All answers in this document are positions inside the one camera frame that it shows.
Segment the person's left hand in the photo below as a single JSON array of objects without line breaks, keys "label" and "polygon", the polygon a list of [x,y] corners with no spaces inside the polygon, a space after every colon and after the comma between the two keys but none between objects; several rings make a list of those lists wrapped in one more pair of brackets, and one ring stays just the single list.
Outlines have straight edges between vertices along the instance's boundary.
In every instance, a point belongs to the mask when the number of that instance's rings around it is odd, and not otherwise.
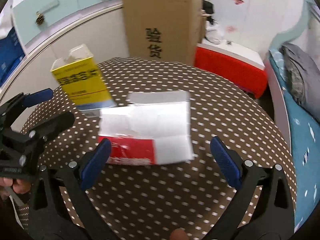
[{"label": "person's left hand", "polygon": [[11,187],[16,194],[25,194],[30,191],[31,183],[29,181],[12,178],[0,178],[1,199],[6,200],[10,195],[5,187]]}]

